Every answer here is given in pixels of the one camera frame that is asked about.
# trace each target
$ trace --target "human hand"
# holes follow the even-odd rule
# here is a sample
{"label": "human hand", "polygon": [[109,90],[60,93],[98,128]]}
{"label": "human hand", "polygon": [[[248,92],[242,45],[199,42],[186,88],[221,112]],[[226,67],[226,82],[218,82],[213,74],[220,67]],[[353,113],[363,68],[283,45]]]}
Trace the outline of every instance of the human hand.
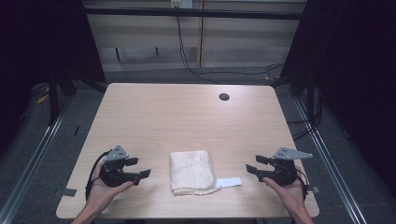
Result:
{"label": "human hand", "polygon": [[288,210],[290,216],[298,224],[314,223],[311,216],[306,211],[303,195],[303,183],[296,178],[291,185],[280,187],[273,179],[265,177],[262,181],[271,189],[273,189],[279,196],[280,201]]}
{"label": "human hand", "polygon": [[134,182],[128,181],[115,188],[107,186],[102,179],[99,178],[103,164],[103,161],[97,164],[92,178],[94,181],[92,183],[90,196],[73,223],[91,223],[111,204],[114,197],[134,184]]}

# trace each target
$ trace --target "wooden table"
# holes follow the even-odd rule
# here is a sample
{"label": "wooden table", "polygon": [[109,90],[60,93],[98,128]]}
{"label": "wooden table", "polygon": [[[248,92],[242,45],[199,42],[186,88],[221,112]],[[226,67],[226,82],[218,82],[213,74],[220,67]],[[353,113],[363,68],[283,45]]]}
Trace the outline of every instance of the wooden table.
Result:
{"label": "wooden table", "polygon": [[[230,96],[228,101],[219,98]],[[191,84],[111,84],[96,114],[63,196],[60,218],[74,218],[85,204],[85,185],[95,160],[121,145],[139,163],[125,167],[150,177],[118,195],[101,217],[108,218],[254,218],[287,217],[274,191],[246,171],[256,155],[271,157],[280,147],[295,148],[274,89],[264,86]],[[174,196],[170,153],[206,149],[215,178],[240,177],[242,186],[205,196]],[[312,217],[318,205],[305,201]]]}

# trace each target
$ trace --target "aluminum rail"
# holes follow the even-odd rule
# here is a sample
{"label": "aluminum rail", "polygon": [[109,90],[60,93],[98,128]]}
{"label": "aluminum rail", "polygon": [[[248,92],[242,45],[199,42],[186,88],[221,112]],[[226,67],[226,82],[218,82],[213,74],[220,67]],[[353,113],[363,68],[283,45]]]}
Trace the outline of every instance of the aluminum rail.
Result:
{"label": "aluminum rail", "polygon": [[90,14],[90,15],[125,15],[125,16],[172,16],[172,17],[206,17],[206,18],[240,18],[299,21],[304,13],[237,11],[190,8],[157,7],[27,7],[40,13],[53,14]]}
{"label": "aluminum rail", "polygon": [[30,184],[35,177],[35,173],[37,172],[41,162],[46,155],[48,148],[50,147],[50,143],[52,142],[53,137],[58,132],[59,127],[61,126],[62,120],[64,119],[64,114],[67,108],[70,106],[73,97],[69,97],[65,102],[65,106],[59,117],[53,122],[51,126],[48,127],[46,133],[41,139],[40,144],[35,150],[35,154],[32,159],[30,159],[27,164],[20,180],[15,186],[14,190],[8,196],[3,208],[0,210],[0,224],[9,224],[17,213],[18,208],[21,205],[23,197],[25,196],[27,190],[29,189]]}
{"label": "aluminum rail", "polygon": [[[303,119],[308,120],[307,110],[306,107],[301,99],[296,100],[297,108],[300,112],[300,115]],[[320,136],[318,129],[315,128],[309,121],[305,123],[306,128],[311,130],[309,133],[311,135],[312,140],[314,141],[318,153],[322,158],[327,171],[332,178],[332,182],[334,183],[335,187],[338,190],[338,193],[348,211],[350,217],[354,224],[367,224],[367,220],[364,217],[361,208],[356,201],[355,197],[352,195],[347,183],[345,182],[344,178],[342,177],[340,171],[338,170],[337,166],[335,165],[334,160],[332,159],[332,154],[327,149],[326,145],[322,137]]]}

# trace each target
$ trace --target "small black circle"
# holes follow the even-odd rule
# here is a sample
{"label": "small black circle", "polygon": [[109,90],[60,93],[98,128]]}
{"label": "small black circle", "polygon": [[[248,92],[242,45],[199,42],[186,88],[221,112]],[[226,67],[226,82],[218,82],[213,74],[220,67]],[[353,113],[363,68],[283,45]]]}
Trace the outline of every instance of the small black circle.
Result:
{"label": "small black circle", "polygon": [[230,95],[227,94],[227,93],[222,93],[222,94],[219,95],[219,98],[222,101],[228,101],[228,100],[230,100]]}

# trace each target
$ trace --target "black clamp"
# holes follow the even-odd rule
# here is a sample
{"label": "black clamp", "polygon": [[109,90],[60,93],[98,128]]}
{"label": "black clamp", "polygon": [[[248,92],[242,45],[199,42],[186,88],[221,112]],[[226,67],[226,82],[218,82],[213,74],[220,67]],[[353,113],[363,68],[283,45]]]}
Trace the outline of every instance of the black clamp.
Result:
{"label": "black clamp", "polygon": [[297,178],[297,169],[294,161],[285,161],[281,159],[266,158],[264,156],[256,156],[256,161],[264,164],[270,164],[275,167],[274,171],[258,170],[256,167],[247,165],[247,172],[259,178],[262,182],[264,177],[273,179],[279,186],[287,186],[294,182]]}
{"label": "black clamp", "polygon": [[264,156],[256,156],[256,161],[263,164],[270,164],[274,166],[274,171],[258,170],[256,167],[247,165],[247,172],[259,178],[262,182],[264,177],[273,179],[279,186],[287,186],[292,184],[297,176],[297,169],[294,165],[294,160],[310,159],[312,154],[300,152],[287,147],[281,147],[273,158],[266,158]]}
{"label": "black clamp", "polygon": [[140,180],[149,177],[149,174],[151,172],[151,170],[146,170],[138,174],[124,173],[122,170],[124,166],[135,165],[137,164],[139,159],[129,159],[128,153],[126,153],[121,146],[116,146],[113,149],[110,149],[110,151],[103,153],[96,160],[95,165],[92,167],[90,178],[88,180],[87,187],[85,188],[86,199],[88,199],[88,196],[90,195],[93,181],[96,180],[92,180],[93,171],[99,160],[101,160],[103,157],[105,157],[105,164],[103,164],[102,166],[99,177],[107,186],[112,188],[115,188],[127,181],[132,181],[134,182],[134,186],[137,186],[139,185]]}

